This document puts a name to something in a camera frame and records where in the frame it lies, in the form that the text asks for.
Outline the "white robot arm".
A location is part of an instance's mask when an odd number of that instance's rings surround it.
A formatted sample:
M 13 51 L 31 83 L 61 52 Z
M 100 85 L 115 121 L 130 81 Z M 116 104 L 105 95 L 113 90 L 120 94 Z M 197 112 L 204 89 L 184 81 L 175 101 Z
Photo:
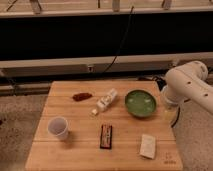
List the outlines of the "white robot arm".
M 161 99 L 167 108 L 174 108 L 170 115 L 171 126 L 180 116 L 179 104 L 190 99 L 213 115 L 213 86 L 207 84 L 207 66 L 201 61 L 192 61 L 176 66 L 165 74 L 166 85 L 161 90 Z

